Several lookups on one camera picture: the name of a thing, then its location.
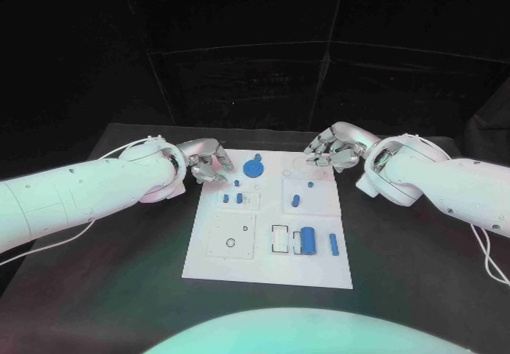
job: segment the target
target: blue object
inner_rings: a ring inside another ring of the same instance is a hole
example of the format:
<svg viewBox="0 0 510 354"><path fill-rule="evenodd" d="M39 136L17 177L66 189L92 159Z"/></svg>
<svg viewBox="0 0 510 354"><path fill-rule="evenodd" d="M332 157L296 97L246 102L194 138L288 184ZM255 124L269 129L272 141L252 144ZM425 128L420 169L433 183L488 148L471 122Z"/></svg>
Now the blue object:
<svg viewBox="0 0 510 354"><path fill-rule="evenodd" d="M337 245L337 235L335 234L330 234L330 242L331 242L332 255L337 256L338 255L338 245Z"/></svg>
<svg viewBox="0 0 510 354"><path fill-rule="evenodd" d="M299 205L299 196L295 195L294 198L292 198L292 207L296 208Z"/></svg>
<svg viewBox="0 0 510 354"><path fill-rule="evenodd" d="M301 229L301 253L311 256L315 251L315 230L312 227Z"/></svg>
<svg viewBox="0 0 510 354"><path fill-rule="evenodd" d="M253 160L249 160L242 167L242 171L249 178L256 178L263 173L263 164L260 163L262 157L258 153Z"/></svg>

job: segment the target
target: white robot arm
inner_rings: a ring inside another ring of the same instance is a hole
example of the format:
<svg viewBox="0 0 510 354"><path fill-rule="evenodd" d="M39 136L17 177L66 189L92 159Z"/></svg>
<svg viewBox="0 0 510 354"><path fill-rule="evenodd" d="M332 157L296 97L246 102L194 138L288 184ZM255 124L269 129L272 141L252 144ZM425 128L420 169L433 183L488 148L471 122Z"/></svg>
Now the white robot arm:
<svg viewBox="0 0 510 354"><path fill-rule="evenodd" d="M306 163L332 165L338 172L364 158L355 186L370 197L380 194L407 207L425 194L440 212L510 237L510 168L451 159L435 144L409 134L380 140L345 122L321 132L305 149L311 152Z"/></svg>
<svg viewBox="0 0 510 354"><path fill-rule="evenodd" d="M177 146L160 136L138 142L111 152L125 148L116 159L105 159L109 153L95 161L0 182L0 252L136 202L173 198L184 192L187 166L198 183L226 181L211 169L211 155L226 170L233 166L214 139Z"/></svg>

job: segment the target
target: black table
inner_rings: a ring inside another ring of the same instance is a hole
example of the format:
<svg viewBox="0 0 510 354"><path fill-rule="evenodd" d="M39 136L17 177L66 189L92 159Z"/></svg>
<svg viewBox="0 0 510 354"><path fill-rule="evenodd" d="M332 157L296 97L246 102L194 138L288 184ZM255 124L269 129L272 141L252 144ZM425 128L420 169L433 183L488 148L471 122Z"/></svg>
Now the black table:
<svg viewBox="0 0 510 354"><path fill-rule="evenodd" d="M315 133L112 124L90 158L147 135L171 143L216 137L226 148L299 151ZM458 155L448 138L433 142ZM481 353L510 345L510 292L482 267L468 225L420 198L409 208L355 188L361 164L335 175L354 289L181 279L200 185L108 216L70 243L30 255L0 300L7 353L139 353L187 327L266 307L308 307L387 319ZM83 228L46 236L34 247ZM492 235L510 274L510 240Z"/></svg>

